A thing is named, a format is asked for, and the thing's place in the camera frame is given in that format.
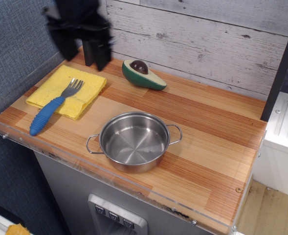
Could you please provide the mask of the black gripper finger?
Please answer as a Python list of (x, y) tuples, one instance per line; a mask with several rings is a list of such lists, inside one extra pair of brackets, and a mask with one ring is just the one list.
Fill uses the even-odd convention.
[(61, 55), (68, 61), (72, 60), (78, 53), (78, 48), (75, 39), (70, 35), (59, 32), (52, 31), (51, 37), (60, 51)]
[(94, 54), (97, 69), (102, 71), (105, 66), (111, 61), (111, 45), (112, 36), (104, 40), (96, 40), (94, 42)]

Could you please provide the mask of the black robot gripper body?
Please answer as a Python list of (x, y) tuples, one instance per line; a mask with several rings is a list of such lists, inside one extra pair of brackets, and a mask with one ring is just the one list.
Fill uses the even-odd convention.
[(54, 5), (45, 7), (43, 14), (54, 43), (68, 47), (81, 39), (111, 46), (110, 23), (98, 13), (99, 6), (98, 0), (56, 0)]

